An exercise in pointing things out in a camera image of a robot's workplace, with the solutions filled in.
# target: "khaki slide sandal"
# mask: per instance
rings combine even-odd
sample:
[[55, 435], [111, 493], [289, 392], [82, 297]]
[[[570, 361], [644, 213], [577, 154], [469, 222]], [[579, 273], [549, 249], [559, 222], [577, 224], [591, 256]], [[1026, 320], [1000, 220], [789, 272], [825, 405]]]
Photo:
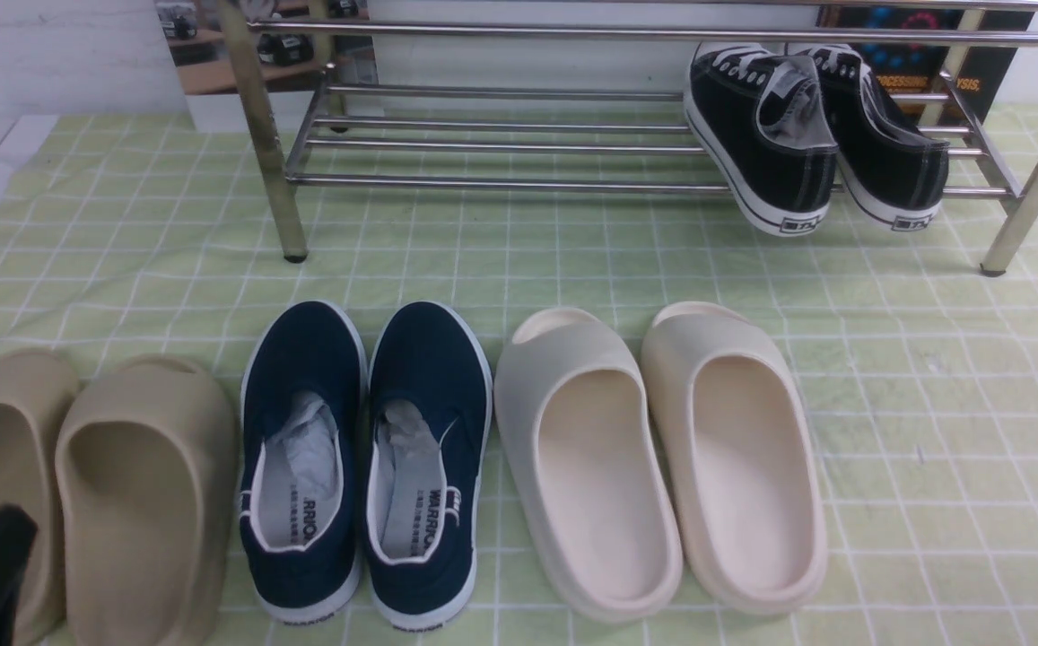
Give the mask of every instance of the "khaki slide sandal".
[[678, 591], [682, 544], [630, 349], [588, 312], [547, 309], [503, 348], [494, 384], [507, 461], [555, 591], [602, 622], [661, 610]]
[[76, 372], [47, 349], [0, 356], [0, 506], [22, 507], [38, 528], [15, 643], [38, 642], [63, 617], [63, 519], [52, 454], [77, 389]]
[[136, 357], [84, 388], [56, 446], [77, 643], [203, 642], [223, 586], [236, 452], [235, 410], [190, 360]]
[[825, 577], [825, 519], [773, 340], [722, 306], [675, 303], [646, 332], [643, 376], [699, 583], [745, 613], [804, 603]]

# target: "green checkered mat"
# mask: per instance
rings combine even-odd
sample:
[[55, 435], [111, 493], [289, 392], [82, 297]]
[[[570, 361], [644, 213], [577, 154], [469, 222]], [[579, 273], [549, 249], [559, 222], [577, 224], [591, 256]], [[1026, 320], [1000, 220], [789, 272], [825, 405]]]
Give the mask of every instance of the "green checkered mat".
[[[999, 110], [989, 126], [1027, 174], [1038, 107]], [[567, 138], [596, 141], [524, 140]], [[629, 181], [714, 173], [700, 158], [625, 156], [338, 153], [319, 163]], [[953, 183], [982, 179], [957, 163]], [[928, 232], [902, 236], [838, 197], [819, 232], [786, 241], [754, 233], [731, 201], [691, 197], [304, 189], [298, 200], [312, 250], [294, 266], [281, 260], [245, 135], [198, 135], [183, 115], [62, 118], [0, 206], [0, 354], [52, 346], [91, 379], [137, 353], [177, 353], [235, 397], [257, 334], [302, 299], [342, 303], [367, 344], [400, 303], [449, 302], [493, 359], [545, 306], [586, 307], [637, 351], [665, 303], [723, 303], [769, 331], [797, 372], [822, 466], [829, 575], [790, 617], [729, 612], [687, 576], [649, 621], [594, 624], [548, 586], [493, 436], [479, 581], [453, 625], [397, 634], [366, 586], [333, 620], [277, 625], [255, 604], [235, 538], [212, 643], [1038, 643], [1038, 224], [1006, 277], [985, 279], [977, 263], [1002, 223], [992, 201], [947, 201]], [[48, 642], [71, 638], [62, 629]]]

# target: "rack shelf rod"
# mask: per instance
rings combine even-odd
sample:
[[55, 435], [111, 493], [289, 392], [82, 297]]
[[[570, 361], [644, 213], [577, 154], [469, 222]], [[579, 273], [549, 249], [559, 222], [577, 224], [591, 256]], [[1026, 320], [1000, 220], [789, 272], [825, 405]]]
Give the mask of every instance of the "rack shelf rod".
[[371, 22], [357, 18], [333, 21], [265, 18], [248, 22], [254, 32], [330, 33], [335, 36], [490, 36], [578, 37], [584, 41], [690, 41], [880, 43], [884, 45], [977, 45], [989, 48], [1038, 48], [1038, 32], [953, 31], [940, 29], [690, 29], [658, 26], [572, 26], [538, 24], [457, 24]]
[[[508, 153], [509, 155], [650, 155], [705, 156], [706, 151], [693, 144], [646, 146], [636, 143], [538, 143], [502, 141], [456, 141], [435, 139], [386, 139], [362, 136], [309, 136], [309, 147], [359, 151], [411, 151], [430, 153]], [[950, 158], [977, 159], [985, 156], [981, 149], [949, 149]]]
[[[662, 184], [645, 182], [602, 182], [548, 180], [502, 180], [482, 177], [409, 177], [392, 174], [318, 174], [297, 172], [288, 177], [302, 187], [383, 187], [383, 188], [462, 188], [500, 189], [500, 191], [561, 191], [571, 193], [678, 193], [703, 196], [731, 196], [727, 184]], [[845, 192], [835, 184], [835, 192]], [[947, 197], [993, 200], [1011, 196], [1006, 188], [996, 187], [946, 187]]]
[[[507, 99], [530, 102], [682, 102], [682, 91], [604, 89], [529, 89], [529, 87], [454, 87], [441, 85], [362, 85], [330, 82], [328, 91], [367, 97], [414, 97], [419, 99]], [[949, 95], [892, 95], [899, 103], [946, 103]]]
[[[685, 135], [690, 132], [682, 123], [534, 123], [494, 122], [493, 119], [400, 118], [378, 115], [318, 115], [313, 128], [356, 128], [372, 130], [435, 130], [466, 132], [543, 132], [543, 134], [572, 135]], [[921, 128], [928, 136], [967, 136], [973, 132], [965, 126], [935, 126]]]

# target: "black shoe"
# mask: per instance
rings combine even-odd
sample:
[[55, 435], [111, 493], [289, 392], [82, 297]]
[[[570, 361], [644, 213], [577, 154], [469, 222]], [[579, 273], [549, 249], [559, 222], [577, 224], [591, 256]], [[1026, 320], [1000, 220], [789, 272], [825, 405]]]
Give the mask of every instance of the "black shoe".
[[750, 224], [773, 236], [817, 228], [829, 208], [838, 145], [809, 58], [704, 43], [687, 81], [686, 122]]
[[941, 208], [949, 142], [929, 139], [897, 107], [874, 70], [845, 45], [788, 45], [822, 79], [838, 163], [857, 206], [895, 232], [920, 232]]

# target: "shoelace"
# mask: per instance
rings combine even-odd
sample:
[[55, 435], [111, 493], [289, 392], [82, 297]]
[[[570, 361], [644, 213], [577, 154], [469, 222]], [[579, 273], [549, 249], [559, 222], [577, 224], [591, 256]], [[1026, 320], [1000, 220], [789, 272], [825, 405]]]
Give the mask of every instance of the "shoelace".
[[[756, 71], [752, 71], [749, 74], [745, 73], [749, 70], [749, 64], [752, 62], [756, 61], [758, 58], [769, 56], [769, 54], [770, 53], [766, 52], [766, 50], [758, 48], [720, 50], [718, 55], [715, 56], [714, 62], [711, 62], [711, 65], [715, 66], [718, 71], [723, 71], [727, 73], [727, 76], [736, 77], [738, 81], [745, 81], [750, 82], [750, 84], [754, 85], [761, 85], [765, 82], [765, 73], [757, 73]], [[737, 55], [741, 56], [737, 59], [737, 65], [727, 60], [728, 56]]]
[[[822, 53], [829, 51], [829, 56], [822, 58]], [[855, 78], [857, 76], [857, 65], [839, 65], [838, 57], [843, 52], [857, 55], [854, 49], [848, 45], [827, 45], [825, 48], [815, 48], [810, 50], [810, 56], [814, 57], [814, 64], [822, 71], [831, 71], [842, 78]]]

